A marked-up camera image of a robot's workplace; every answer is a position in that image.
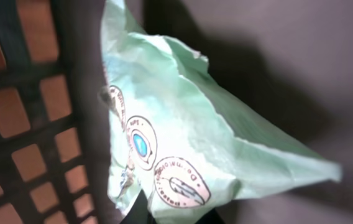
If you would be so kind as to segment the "mint green wipes pack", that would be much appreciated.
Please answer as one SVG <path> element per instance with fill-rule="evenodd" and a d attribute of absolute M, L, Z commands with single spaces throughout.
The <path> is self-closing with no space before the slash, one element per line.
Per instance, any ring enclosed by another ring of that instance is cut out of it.
<path fill-rule="evenodd" d="M 101 55 L 108 196 L 123 215 L 144 194 L 157 223 L 195 223 L 233 200 L 341 180 L 340 165 L 220 87 L 206 56 L 146 34 L 124 1 L 104 5 Z"/>

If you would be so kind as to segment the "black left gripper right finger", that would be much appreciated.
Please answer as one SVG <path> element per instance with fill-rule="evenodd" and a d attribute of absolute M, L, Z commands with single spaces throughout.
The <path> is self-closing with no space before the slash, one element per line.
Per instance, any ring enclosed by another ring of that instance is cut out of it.
<path fill-rule="evenodd" d="M 196 224 L 225 224 L 218 212 L 213 209 L 203 217 L 201 217 Z"/>

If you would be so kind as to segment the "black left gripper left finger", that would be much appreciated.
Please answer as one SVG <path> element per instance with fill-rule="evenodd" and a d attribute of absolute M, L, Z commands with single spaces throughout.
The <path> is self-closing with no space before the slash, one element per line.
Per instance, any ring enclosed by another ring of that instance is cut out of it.
<path fill-rule="evenodd" d="M 147 205 L 147 199 L 141 190 L 130 212 L 123 219 L 122 224 L 157 224 Z"/>

